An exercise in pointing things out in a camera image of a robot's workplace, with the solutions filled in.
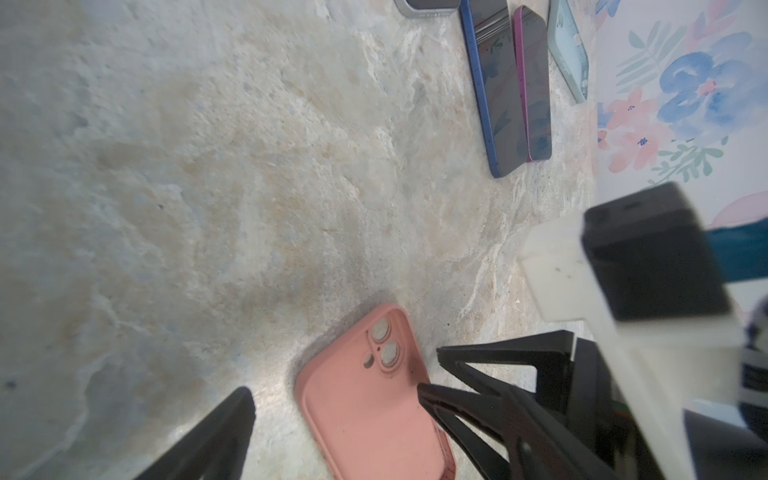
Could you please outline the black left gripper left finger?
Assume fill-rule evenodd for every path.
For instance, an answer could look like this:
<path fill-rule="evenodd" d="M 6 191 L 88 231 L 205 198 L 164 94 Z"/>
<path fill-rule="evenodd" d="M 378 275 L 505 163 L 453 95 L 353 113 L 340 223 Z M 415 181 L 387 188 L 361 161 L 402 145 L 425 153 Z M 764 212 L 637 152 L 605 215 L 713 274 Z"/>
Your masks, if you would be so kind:
<path fill-rule="evenodd" d="M 239 479 L 256 420 L 250 389 L 236 388 L 140 479 Z"/>

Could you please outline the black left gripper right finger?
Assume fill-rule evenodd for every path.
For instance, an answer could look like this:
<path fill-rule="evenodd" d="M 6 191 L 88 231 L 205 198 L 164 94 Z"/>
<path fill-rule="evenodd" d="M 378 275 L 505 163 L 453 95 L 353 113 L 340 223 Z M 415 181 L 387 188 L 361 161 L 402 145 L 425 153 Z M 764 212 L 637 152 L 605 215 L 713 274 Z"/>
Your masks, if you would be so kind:
<path fill-rule="evenodd" d="M 485 479 L 618 477 L 516 386 L 483 395 L 421 383 L 417 393 L 421 406 Z"/>

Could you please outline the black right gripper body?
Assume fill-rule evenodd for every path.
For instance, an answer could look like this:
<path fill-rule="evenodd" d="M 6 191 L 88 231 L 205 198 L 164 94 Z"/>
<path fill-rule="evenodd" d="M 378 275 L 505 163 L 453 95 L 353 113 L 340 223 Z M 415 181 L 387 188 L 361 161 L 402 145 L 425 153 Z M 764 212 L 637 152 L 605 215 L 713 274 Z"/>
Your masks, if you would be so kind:
<path fill-rule="evenodd" d="M 661 479 L 629 407 L 615 386 L 597 344 L 575 343 L 566 426 L 621 479 Z"/>

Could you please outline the silver edged phone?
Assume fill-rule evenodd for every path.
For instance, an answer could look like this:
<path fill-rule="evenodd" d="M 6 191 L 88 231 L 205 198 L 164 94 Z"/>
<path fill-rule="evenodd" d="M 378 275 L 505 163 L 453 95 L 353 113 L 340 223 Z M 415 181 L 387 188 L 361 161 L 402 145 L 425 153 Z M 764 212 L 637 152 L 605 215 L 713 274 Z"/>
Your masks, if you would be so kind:
<path fill-rule="evenodd" d="M 461 0 L 394 0 L 401 14 L 407 18 L 421 18 L 450 15 L 456 11 Z"/>

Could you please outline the pink phone case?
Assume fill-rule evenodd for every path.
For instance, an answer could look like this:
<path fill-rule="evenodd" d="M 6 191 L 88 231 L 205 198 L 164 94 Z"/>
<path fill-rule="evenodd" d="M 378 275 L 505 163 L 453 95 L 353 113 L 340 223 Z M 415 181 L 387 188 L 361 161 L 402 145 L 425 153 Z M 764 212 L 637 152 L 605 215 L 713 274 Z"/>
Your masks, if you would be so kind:
<path fill-rule="evenodd" d="M 312 358 L 294 397 L 337 479 L 453 479 L 447 435 L 420 405 L 429 376 L 406 312 L 382 304 Z"/>

